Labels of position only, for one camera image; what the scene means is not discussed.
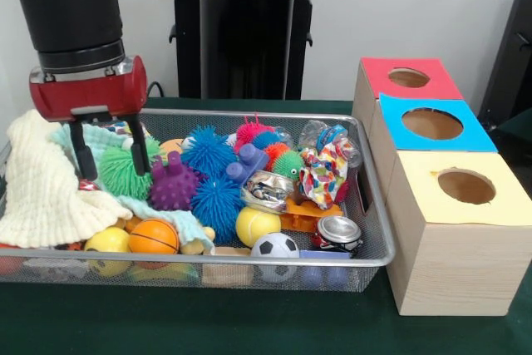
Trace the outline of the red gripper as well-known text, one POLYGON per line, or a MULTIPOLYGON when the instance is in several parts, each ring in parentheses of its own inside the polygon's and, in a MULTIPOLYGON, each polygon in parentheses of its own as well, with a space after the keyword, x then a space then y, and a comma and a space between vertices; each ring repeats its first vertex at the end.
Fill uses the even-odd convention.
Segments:
POLYGON ((147 76, 140 57, 126 57, 113 66, 69 74, 53 75, 36 67, 30 73, 29 86, 34 106, 43 118, 71 121, 71 143, 84 179, 97 178, 91 147, 85 141, 91 126, 73 120, 103 112, 126 116, 133 139, 131 154, 135 172, 138 176, 150 172, 145 134, 136 114, 147 97, 147 76))

